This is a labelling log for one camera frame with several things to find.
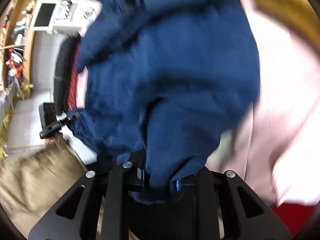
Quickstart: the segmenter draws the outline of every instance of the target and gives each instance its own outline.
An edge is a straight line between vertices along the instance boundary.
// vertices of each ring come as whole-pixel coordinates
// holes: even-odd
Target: bottle
[[[2,28],[6,28],[7,27],[7,23],[10,19],[10,14],[12,12],[12,7],[10,8],[9,13],[4,17],[3,23],[2,23]]]
[[[33,8],[34,8],[35,5],[36,5],[36,2],[37,2],[37,0],[32,0],[32,1],[28,4],[28,6],[27,6],[26,9],[25,9],[25,11],[26,11],[27,14],[31,14],[31,13],[32,13]]]

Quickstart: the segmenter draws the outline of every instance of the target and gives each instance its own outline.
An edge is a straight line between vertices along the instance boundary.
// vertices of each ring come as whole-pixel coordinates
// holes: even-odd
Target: metal bolt head
[[[85,174],[85,176],[87,178],[93,178],[96,175],[96,173],[94,171],[87,171],[87,173]]]
[[[132,162],[124,162],[124,163],[122,163],[122,166],[124,167],[124,168],[131,168],[132,167]]]
[[[234,171],[227,171],[226,173],[227,177],[229,178],[234,178],[236,176],[235,172]]]

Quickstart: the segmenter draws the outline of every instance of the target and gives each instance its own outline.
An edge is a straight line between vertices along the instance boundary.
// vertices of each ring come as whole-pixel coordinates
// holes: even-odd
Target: white machine
[[[76,36],[95,20],[101,8],[95,0],[39,0],[30,30]]]

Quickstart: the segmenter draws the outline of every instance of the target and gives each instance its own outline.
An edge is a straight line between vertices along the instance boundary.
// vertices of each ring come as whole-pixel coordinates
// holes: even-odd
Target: black mount
[[[100,240],[127,240],[128,227],[141,240],[219,240],[221,210],[224,239],[289,240],[289,230],[233,171],[203,168],[182,178],[184,193],[176,203],[136,203],[129,192],[141,192],[143,150],[112,171],[88,171],[41,218],[29,240],[93,240],[102,197],[105,205]]]
[[[41,139],[53,137],[63,126],[73,122],[80,116],[79,112],[74,112],[68,114],[67,117],[61,120],[57,120],[54,103],[43,103],[39,105],[39,114],[42,126],[42,131],[39,134]]]

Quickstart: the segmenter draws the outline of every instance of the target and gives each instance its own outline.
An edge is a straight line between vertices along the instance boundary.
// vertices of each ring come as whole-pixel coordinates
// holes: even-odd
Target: yellow fabric
[[[39,219],[86,171],[65,140],[55,138],[32,157],[7,157],[0,162],[0,203],[13,224],[28,238]],[[98,240],[103,205],[104,202],[97,226]],[[139,239],[129,231],[129,240]]]
[[[259,9],[294,28],[320,52],[320,20],[308,0],[255,0]]]
[[[15,106],[16,102],[17,102],[17,97],[14,96],[12,99],[13,106]],[[6,113],[6,116],[3,119],[2,124],[0,124],[0,141],[2,143],[6,142],[7,129],[9,127],[10,120],[11,120],[11,117],[13,114],[14,114],[13,109],[11,107],[9,107],[9,109]],[[4,157],[4,150],[2,149],[2,147],[0,147],[0,161],[3,159],[3,157]]]

